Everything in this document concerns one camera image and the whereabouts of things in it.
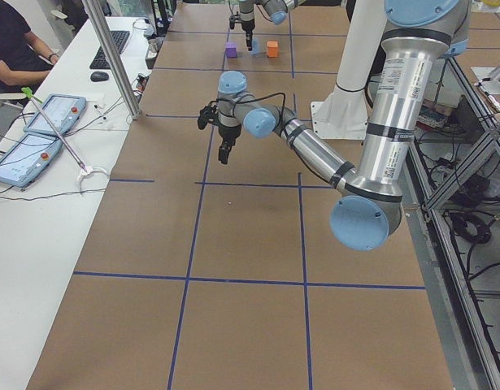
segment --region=robot label sticker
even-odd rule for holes
[[[421,102],[430,68],[426,59],[389,58],[385,60],[378,93],[396,94]]]
[[[397,180],[402,171],[403,161],[407,155],[407,144],[399,142],[393,143],[390,150],[389,157],[385,161],[385,168],[383,170],[383,179]]]

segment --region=person's arm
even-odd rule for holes
[[[28,45],[33,48],[36,54],[42,56],[44,59],[48,59],[53,65],[58,62],[59,56],[53,53],[49,46],[42,39],[37,37],[34,32],[29,31],[24,34],[24,37]]]
[[[0,81],[6,85],[36,85],[49,75],[49,71],[12,71],[0,60]]]

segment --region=purple cube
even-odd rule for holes
[[[228,59],[237,58],[237,44],[235,42],[226,42],[226,49],[224,50]]]

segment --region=robotic arm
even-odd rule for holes
[[[255,29],[254,6],[262,6],[274,24],[281,24],[289,10],[294,9],[306,0],[239,0],[239,12],[230,16],[230,29],[241,24],[246,33],[246,46],[253,49],[253,30]]]
[[[219,127],[219,158],[228,156],[241,126],[255,137],[274,132],[343,198],[331,213],[335,237],[357,250],[381,246],[399,226],[402,191],[398,177],[414,138],[425,86],[433,63],[466,48],[469,0],[385,0],[389,19],[382,37],[384,69],[359,167],[346,161],[295,114],[261,105],[247,91],[246,77],[227,71],[215,102],[201,110],[198,126]]]

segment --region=brown paper table surface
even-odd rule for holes
[[[407,222],[380,249],[349,250],[328,225],[339,195],[281,140],[243,133],[221,166],[216,131],[197,129],[229,69],[309,122],[345,13],[300,7],[276,27],[256,12],[279,58],[248,54],[228,13],[179,7],[28,389],[452,388]],[[494,29],[500,17],[474,15],[472,44]],[[496,66],[493,47],[459,62]],[[359,161],[360,142],[331,144]]]

